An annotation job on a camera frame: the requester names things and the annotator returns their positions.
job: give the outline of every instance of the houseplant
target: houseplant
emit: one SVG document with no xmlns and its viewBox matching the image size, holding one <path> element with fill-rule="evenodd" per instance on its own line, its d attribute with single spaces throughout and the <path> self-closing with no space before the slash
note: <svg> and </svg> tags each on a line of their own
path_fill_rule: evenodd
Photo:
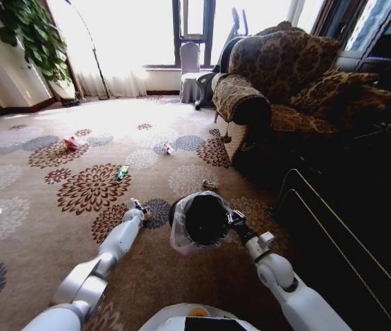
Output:
<svg viewBox="0 0 391 331">
<path fill-rule="evenodd" d="M 48 82 L 70 83 L 66 45 L 38 0 L 0 0 L 0 21 L 2 42 L 16 47 L 20 41 L 25 60 L 33 61 Z"/>
</svg>

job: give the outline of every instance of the chair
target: chair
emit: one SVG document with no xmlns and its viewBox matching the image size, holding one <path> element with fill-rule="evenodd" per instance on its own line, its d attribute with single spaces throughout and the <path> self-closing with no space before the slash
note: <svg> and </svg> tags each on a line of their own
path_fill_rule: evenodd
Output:
<svg viewBox="0 0 391 331">
<path fill-rule="evenodd" d="M 337 141 L 391 112 L 391 92 L 369 85 L 377 74 L 333 67 L 339 48 L 334 39 L 288 26 L 234 45 L 228 73 L 213 84 L 213 102 L 235 168 L 267 171 L 285 150 Z"/>
<path fill-rule="evenodd" d="M 195 43 L 185 43 L 180 47 L 181 85 L 180 101 L 193 103 L 201 98 L 201 89 L 197 85 L 200 73 L 200 47 Z"/>
</svg>

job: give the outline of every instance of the sofa armrest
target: sofa armrest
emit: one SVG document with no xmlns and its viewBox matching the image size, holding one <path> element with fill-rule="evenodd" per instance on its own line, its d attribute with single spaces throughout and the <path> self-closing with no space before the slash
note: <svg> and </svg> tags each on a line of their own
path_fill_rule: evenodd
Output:
<svg viewBox="0 0 391 331">
<path fill-rule="evenodd" d="M 270 125 L 269 101 L 238 74 L 222 76 L 214 90 L 217 112 L 226 122 L 246 126 L 264 122 Z"/>
</svg>

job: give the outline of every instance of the curtain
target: curtain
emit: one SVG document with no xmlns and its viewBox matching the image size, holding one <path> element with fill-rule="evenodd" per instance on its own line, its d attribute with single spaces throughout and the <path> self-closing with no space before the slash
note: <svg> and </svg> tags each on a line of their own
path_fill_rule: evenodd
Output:
<svg viewBox="0 0 391 331">
<path fill-rule="evenodd" d="M 145 36 L 138 33 L 147 24 L 141 19 L 142 12 L 148 10 L 141 6 L 143 1 L 69 2 L 72 6 L 66 0 L 48 0 L 48 5 L 65 39 L 68 57 L 85 94 L 106 94 L 93 54 L 94 42 L 110 94 L 116 97 L 146 95 L 146 73 L 141 66 L 144 52 L 148 50 L 144 45 Z"/>
</svg>

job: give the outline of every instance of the floor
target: floor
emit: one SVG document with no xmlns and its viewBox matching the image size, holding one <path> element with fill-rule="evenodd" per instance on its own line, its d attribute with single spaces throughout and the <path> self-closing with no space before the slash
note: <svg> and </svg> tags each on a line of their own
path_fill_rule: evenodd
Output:
<svg viewBox="0 0 391 331">
<path fill-rule="evenodd" d="M 236 237 L 185 257 L 169 244 L 168 211 L 177 199 L 219 184 L 218 193 L 276 236 L 288 257 L 287 230 L 268 216 L 273 194 L 230 166 L 214 110 L 173 96 L 118 99 L 0 117 L 0 331 L 20 330 L 50 305 L 78 263 L 93 258 L 131 197 L 152 220 L 109 277 L 100 313 L 86 330 L 137 330 L 161 308 L 204 303 L 261 330 L 289 330 Z M 66 150 L 63 137 L 85 143 Z M 176 150 L 164 155 L 163 142 Z M 119 167 L 130 164 L 116 184 Z"/>
</svg>

